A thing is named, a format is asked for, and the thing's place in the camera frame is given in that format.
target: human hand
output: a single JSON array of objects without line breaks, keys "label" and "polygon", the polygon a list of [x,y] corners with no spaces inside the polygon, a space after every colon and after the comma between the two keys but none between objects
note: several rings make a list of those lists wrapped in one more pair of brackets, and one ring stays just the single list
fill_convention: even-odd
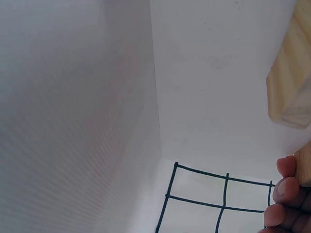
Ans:
[{"label": "human hand", "polygon": [[294,178],[293,156],[279,159],[277,169],[284,178],[273,192],[276,204],[264,213],[264,224],[268,228],[258,233],[311,233],[311,188],[299,187]]}]

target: white wall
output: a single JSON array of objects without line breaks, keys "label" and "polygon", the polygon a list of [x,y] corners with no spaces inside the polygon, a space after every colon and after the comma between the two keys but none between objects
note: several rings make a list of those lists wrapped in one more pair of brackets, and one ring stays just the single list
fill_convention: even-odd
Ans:
[{"label": "white wall", "polygon": [[167,186],[149,1],[1,1],[0,28],[0,228],[153,232]]},{"label": "white wall", "polygon": [[311,139],[268,117],[266,77],[295,0],[151,0],[163,156],[278,179]]}]

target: wooden plank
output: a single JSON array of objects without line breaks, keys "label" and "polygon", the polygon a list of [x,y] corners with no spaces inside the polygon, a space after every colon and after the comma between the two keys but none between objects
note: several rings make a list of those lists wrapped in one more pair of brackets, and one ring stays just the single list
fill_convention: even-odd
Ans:
[{"label": "wooden plank", "polygon": [[300,186],[311,187],[311,142],[308,142],[301,150],[297,151],[294,156],[296,159],[296,179]]},{"label": "wooden plank", "polygon": [[267,77],[269,117],[304,129],[311,123],[311,0],[299,0]]}]

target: light wood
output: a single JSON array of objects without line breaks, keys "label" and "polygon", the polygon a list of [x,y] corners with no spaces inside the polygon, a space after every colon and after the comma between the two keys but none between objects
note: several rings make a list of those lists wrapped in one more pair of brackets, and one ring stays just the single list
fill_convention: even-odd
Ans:
[{"label": "light wood", "polygon": [[300,186],[311,187],[311,142],[294,154],[296,158],[296,175]]},{"label": "light wood", "polygon": [[304,129],[311,123],[311,0],[298,0],[267,77],[269,117]]}]

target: wire mesh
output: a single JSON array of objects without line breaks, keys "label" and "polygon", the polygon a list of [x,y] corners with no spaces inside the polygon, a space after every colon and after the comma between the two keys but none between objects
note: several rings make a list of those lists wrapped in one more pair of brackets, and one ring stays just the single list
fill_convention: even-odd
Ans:
[{"label": "wire mesh", "polygon": [[[207,176],[211,176],[211,177],[224,179],[225,185],[224,185],[224,193],[223,193],[223,205],[215,205],[215,204],[211,204],[211,203],[200,202],[200,201],[195,201],[195,200],[184,199],[181,197],[172,196],[171,195],[171,189],[172,189],[172,185],[173,185],[174,178],[176,175],[176,171],[178,168],[185,169],[185,170],[195,172],[195,173],[199,173],[199,174],[203,174],[203,175],[207,175]],[[236,179],[236,178],[230,177],[229,173],[227,173],[226,176],[221,176],[221,175],[217,175],[217,174],[213,174],[213,173],[209,173],[209,172],[205,172],[205,171],[201,171],[201,170],[196,170],[196,169],[186,167],[183,165],[179,165],[178,162],[175,162],[173,172],[172,172],[172,176],[171,176],[171,180],[169,183],[169,187],[168,187],[167,193],[165,195],[165,200],[164,200],[163,208],[162,208],[161,215],[159,218],[159,222],[158,222],[157,227],[155,229],[155,233],[159,233],[161,223],[162,223],[162,220],[163,220],[163,217],[165,214],[165,209],[166,209],[166,206],[167,206],[169,199],[185,201],[185,202],[189,202],[189,203],[193,203],[193,204],[204,205],[204,206],[209,206],[209,207],[221,209],[219,216],[218,216],[217,223],[216,223],[215,233],[218,233],[218,231],[219,231],[219,226],[220,226],[220,222],[221,222],[221,218],[222,218],[222,215],[224,213],[224,210],[242,211],[242,212],[250,212],[250,213],[264,213],[264,210],[243,209],[243,208],[236,208],[236,207],[227,206],[226,205],[226,194],[227,194],[227,187],[228,187],[229,181],[236,181],[236,182],[241,182],[241,183],[249,183],[249,184],[255,184],[255,185],[268,186],[269,187],[268,206],[270,206],[271,190],[272,190],[272,187],[275,187],[275,185],[273,184],[273,181],[270,181],[270,183],[260,183],[260,182],[253,182],[253,181],[248,181],[248,180]]]}]

